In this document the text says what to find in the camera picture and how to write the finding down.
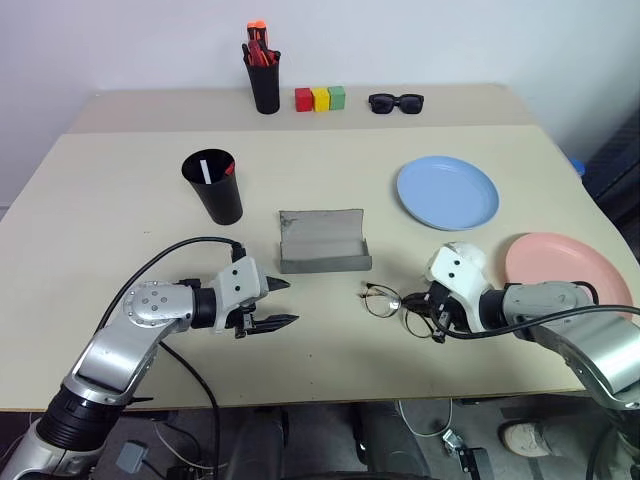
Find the red block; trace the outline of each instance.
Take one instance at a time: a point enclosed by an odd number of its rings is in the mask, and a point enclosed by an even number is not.
[[[313,94],[310,88],[296,88],[296,111],[310,112],[313,110]]]

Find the pink plate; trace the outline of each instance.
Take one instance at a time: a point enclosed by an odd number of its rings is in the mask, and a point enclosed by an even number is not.
[[[582,280],[593,285],[600,303],[632,305],[622,275],[609,260],[584,243],[557,233],[529,233],[507,252],[507,281],[539,283]]]

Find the blue plate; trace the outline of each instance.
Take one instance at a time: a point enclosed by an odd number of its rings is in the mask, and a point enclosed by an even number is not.
[[[423,157],[398,174],[398,195],[405,208],[430,227],[468,230],[487,223],[500,197],[482,170],[453,157]]]

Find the eyeglasses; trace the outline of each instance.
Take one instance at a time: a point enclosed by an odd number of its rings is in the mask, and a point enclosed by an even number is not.
[[[365,292],[359,296],[364,300],[367,311],[379,318],[392,317],[403,307],[400,294],[384,285],[367,283]],[[414,337],[430,338],[434,333],[426,316],[408,308],[404,310],[403,322],[407,331]]]
[[[373,113],[391,113],[393,107],[397,106],[402,113],[415,115],[422,111],[424,97],[408,93],[395,97],[388,93],[374,93],[369,96],[369,104]]]

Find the glasses lens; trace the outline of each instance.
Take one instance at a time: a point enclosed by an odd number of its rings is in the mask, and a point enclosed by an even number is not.
[[[393,110],[394,100],[386,95],[371,95],[369,97],[373,113],[389,113]]]
[[[422,111],[422,98],[418,95],[405,95],[400,98],[399,107],[404,113],[420,113]]]
[[[376,317],[390,317],[400,308],[400,297],[390,288],[372,285],[365,292],[364,303]]]
[[[429,338],[433,335],[433,329],[428,320],[409,310],[405,310],[404,313],[404,326],[414,337]]]

